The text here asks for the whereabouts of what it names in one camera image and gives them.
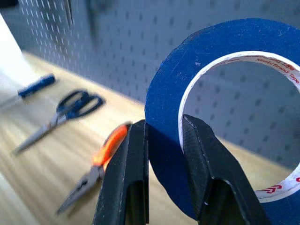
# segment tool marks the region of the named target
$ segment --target tape core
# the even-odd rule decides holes
[[[289,59],[282,57],[280,55],[262,52],[262,51],[244,51],[244,52],[235,52],[225,56],[222,56],[205,67],[203,67],[196,76],[189,83],[186,88],[183,97],[180,102],[179,113],[178,113],[178,131],[179,131],[179,141],[180,147],[183,152],[183,133],[182,133],[182,118],[184,105],[187,100],[188,94],[193,88],[194,84],[200,77],[205,74],[208,70],[217,67],[219,65],[228,64],[231,62],[238,61],[250,61],[264,64],[270,68],[277,70],[282,73],[288,80],[290,80],[300,92],[300,67],[290,61]],[[266,188],[264,190],[257,190],[255,194],[261,203],[267,203],[276,201],[279,199],[286,198],[300,190],[300,163],[296,169],[283,181],[278,184]]]

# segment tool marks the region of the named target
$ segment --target gray pegboard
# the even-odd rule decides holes
[[[247,17],[300,28],[300,3],[293,0],[99,0],[96,11],[91,1],[73,0],[71,28],[64,2],[20,0],[18,8],[1,13],[22,49],[142,102],[160,63],[197,30]],[[185,113],[293,168],[300,159],[299,97],[275,70],[239,62],[205,74]]]

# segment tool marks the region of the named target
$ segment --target tape roll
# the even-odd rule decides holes
[[[162,62],[146,98],[149,159],[170,198],[188,216],[196,219],[183,157],[182,116],[193,85],[213,67],[252,61],[279,71],[300,90],[299,43],[300,30],[292,26],[242,19],[190,35]],[[255,192],[273,225],[300,224],[299,189],[300,165],[285,180]]]

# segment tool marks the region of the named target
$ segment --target scissor handle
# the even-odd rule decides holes
[[[79,89],[70,92],[67,96],[65,96],[57,105],[56,112],[60,114],[65,114],[71,109],[73,109],[76,105],[79,105],[82,101],[82,99],[88,97],[89,94],[84,89]]]
[[[87,110],[84,110],[83,112],[81,111],[88,103],[93,101],[94,99],[97,100],[97,103],[93,105],[91,108],[88,108]],[[105,101],[98,95],[88,95],[84,96],[81,101],[78,101],[73,108],[66,113],[66,118],[67,120],[69,119],[74,119],[78,117],[85,116],[92,111],[98,109],[101,105],[103,105]]]

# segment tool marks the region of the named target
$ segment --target wooden table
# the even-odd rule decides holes
[[[78,179],[90,169],[92,154],[110,132],[125,121],[144,119],[144,106],[33,55],[24,53],[24,56],[37,79],[52,72],[59,81],[24,102],[0,111],[0,224],[91,224],[99,188],[58,217],[54,213]],[[106,99],[105,106],[87,117],[62,125],[18,157],[10,155],[18,144],[52,117],[58,101],[75,88],[96,92]],[[0,92],[0,98],[3,96],[5,93]],[[269,187],[290,172],[221,141],[239,160],[254,189]],[[170,200],[151,166],[150,224],[196,224]]]

